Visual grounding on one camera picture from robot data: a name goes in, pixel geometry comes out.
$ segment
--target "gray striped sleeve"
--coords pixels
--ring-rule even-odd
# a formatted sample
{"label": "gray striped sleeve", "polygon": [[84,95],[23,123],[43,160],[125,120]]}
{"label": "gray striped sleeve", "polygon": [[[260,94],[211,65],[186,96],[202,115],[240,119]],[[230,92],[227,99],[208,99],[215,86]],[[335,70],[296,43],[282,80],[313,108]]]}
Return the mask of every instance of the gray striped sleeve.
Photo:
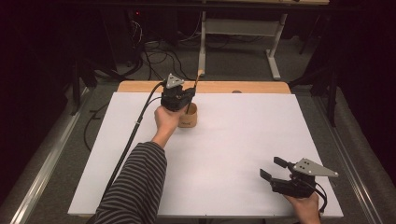
{"label": "gray striped sleeve", "polygon": [[95,223],[155,223],[166,158],[156,143],[138,144],[100,202]]}

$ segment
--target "white tabletop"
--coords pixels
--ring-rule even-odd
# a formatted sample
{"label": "white tabletop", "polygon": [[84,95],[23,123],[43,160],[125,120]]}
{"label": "white tabletop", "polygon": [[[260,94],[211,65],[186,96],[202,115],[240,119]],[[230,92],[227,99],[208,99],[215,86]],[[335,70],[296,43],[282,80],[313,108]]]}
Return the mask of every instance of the white tabletop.
{"label": "white tabletop", "polygon": [[[68,213],[92,215],[134,128],[148,93],[114,93]],[[260,177],[260,169],[288,179],[274,157],[321,164],[298,102],[292,94],[197,93],[198,124],[177,129],[166,145],[168,159],[159,217],[289,217],[282,195]],[[155,133],[154,110],[147,109],[132,148]],[[327,177],[325,217],[342,217]]]}

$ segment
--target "brown cup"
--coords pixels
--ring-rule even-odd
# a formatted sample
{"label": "brown cup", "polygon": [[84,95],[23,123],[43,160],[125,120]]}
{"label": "brown cup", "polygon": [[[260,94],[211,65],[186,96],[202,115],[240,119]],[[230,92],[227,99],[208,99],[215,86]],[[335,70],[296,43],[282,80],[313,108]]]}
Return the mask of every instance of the brown cup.
{"label": "brown cup", "polygon": [[191,103],[189,110],[186,111],[184,115],[182,115],[178,121],[177,127],[179,128],[193,128],[197,125],[197,114],[198,108],[195,103]]}

